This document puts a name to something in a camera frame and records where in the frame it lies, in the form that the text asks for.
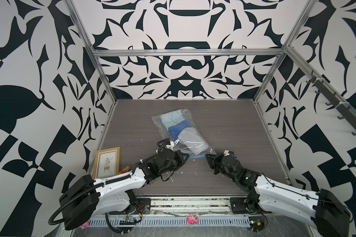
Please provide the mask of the blue towel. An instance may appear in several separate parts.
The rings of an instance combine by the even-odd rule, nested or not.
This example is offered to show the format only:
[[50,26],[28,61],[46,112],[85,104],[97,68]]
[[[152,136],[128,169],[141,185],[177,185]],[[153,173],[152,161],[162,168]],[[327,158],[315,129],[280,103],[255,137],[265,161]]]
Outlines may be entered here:
[[175,126],[171,126],[169,127],[168,131],[169,134],[171,135],[171,138],[173,139],[173,141],[178,140],[178,135],[186,128],[190,128],[191,126],[187,125],[187,124],[177,124]]

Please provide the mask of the grey towel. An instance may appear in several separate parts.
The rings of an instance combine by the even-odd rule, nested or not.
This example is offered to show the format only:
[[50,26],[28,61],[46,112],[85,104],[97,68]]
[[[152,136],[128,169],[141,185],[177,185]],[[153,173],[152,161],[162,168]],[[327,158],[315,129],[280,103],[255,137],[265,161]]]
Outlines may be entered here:
[[194,127],[183,129],[178,135],[178,140],[185,145],[186,150],[189,150],[194,156],[198,156],[210,149],[209,144]]

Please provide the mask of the clear vacuum bag blue zip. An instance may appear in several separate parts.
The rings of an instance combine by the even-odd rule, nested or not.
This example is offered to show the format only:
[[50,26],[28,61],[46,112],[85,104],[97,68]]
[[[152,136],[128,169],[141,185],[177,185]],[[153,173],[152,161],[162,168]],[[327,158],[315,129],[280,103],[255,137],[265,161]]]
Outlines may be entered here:
[[168,138],[169,145],[189,154],[190,157],[204,157],[205,154],[215,154],[215,150],[200,134],[193,116],[188,109],[178,109],[151,117],[162,138]]

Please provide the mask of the light teal towel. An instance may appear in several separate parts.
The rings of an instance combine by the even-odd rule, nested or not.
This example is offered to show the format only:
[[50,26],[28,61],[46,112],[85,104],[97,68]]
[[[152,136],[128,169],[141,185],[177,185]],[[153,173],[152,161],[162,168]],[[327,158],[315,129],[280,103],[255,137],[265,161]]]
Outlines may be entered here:
[[177,124],[179,124],[180,122],[185,120],[185,117],[182,113],[182,110],[175,110],[172,112],[168,112],[165,114],[162,114],[160,116],[160,119],[163,123],[163,125],[169,129],[172,126],[175,126]]

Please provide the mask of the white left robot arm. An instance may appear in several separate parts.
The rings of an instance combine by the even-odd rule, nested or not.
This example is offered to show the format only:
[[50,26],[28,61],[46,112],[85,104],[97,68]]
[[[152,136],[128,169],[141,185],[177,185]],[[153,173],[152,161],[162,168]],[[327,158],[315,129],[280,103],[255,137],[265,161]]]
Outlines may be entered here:
[[137,205],[135,189],[153,183],[164,174],[173,174],[188,159],[189,154],[163,148],[124,174],[97,179],[84,175],[59,198],[60,208],[56,213],[62,219],[56,221],[53,215],[48,223],[62,222],[66,230],[73,230],[98,214],[133,212]]

